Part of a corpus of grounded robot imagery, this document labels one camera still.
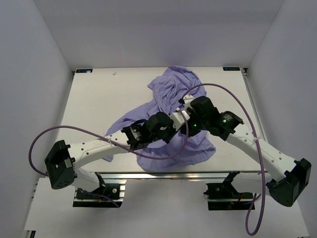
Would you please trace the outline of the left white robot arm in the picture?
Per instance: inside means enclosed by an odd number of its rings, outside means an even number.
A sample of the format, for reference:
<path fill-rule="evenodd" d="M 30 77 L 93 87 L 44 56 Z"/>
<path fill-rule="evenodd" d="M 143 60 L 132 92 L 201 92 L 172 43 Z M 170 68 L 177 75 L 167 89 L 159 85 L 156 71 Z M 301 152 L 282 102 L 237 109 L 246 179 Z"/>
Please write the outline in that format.
<path fill-rule="evenodd" d="M 101 176 L 83 166 L 129 150 L 146 148 L 158 140 L 169 142 L 183 122 L 177 113 L 158 112 L 148 120 L 139 120 L 107 137 L 77 144 L 66 144 L 64 140 L 56 142 L 45 158 L 52 189 L 74 186 L 94 198 L 101 197 L 105 191 Z"/>

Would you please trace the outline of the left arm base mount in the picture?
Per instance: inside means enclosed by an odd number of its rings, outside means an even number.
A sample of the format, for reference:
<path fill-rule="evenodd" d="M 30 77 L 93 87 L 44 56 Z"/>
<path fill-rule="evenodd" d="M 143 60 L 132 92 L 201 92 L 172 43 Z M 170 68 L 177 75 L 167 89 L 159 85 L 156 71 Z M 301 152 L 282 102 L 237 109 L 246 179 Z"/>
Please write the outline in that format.
<path fill-rule="evenodd" d="M 104 180 L 101 174 L 97 174 L 101 180 L 101 187 L 92 192 L 82 188 L 76 189 L 73 207 L 81 208 L 120 208 L 124 198 L 125 183 L 115 180 Z"/>

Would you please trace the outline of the purple jacket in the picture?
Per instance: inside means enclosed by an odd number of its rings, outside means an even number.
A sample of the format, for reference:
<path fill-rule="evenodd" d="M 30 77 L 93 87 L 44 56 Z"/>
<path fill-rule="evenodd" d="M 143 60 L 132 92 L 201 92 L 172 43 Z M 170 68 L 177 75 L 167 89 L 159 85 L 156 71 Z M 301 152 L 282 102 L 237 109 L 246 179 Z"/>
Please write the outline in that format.
<path fill-rule="evenodd" d="M 199 84 L 201 81 L 193 71 L 183 66 L 168 67 L 148 85 L 153 92 L 153 99 L 123 115 L 108 129 L 106 135 L 109 136 L 137 120 L 149 119 L 157 112 L 174 112 L 182 107 L 178 102 L 180 97 Z M 206 134 L 207 132 L 202 131 L 186 139 L 184 134 L 177 133 L 168 144 L 162 140 L 156 141 L 137 151 L 137 164 L 145 171 L 166 172 L 205 162 L 216 152 Z"/>

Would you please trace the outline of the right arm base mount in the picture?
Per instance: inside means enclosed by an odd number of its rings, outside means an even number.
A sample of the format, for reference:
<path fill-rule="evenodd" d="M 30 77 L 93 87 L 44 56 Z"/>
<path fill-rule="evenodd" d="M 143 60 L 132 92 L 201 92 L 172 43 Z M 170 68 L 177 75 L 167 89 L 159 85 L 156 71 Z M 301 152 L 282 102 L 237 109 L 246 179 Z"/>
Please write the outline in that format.
<path fill-rule="evenodd" d="M 255 210 L 251 205 L 254 195 L 250 192 L 239 193 L 232 185 L 239 172 L 231 172 L 221 183 L 207 183 L 204 192 L 209 211 L 247 211 Z"/>

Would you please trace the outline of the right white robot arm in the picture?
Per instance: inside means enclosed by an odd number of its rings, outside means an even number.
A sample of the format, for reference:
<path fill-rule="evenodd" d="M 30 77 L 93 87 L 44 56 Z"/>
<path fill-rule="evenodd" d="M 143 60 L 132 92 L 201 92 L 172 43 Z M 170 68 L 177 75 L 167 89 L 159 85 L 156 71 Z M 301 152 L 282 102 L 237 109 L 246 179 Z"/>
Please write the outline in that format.
<path fill-rule="evenodd" d="M 186 95 L 179 102 L 189 115 L 189 135 L 208 131 L 211 135 L 243 151 L 257 163 L 263 162 L 265 173 L 232 171 L 220 190 L 234 198 L 243 192 L 260 194 L 266 191 L 279 204 L 291 207 L 309 183 L 312 165 L 302 158 L 296 160 L 254 137 L 243 120 L 233 112 L 219 112 L 206 96 Z"/>

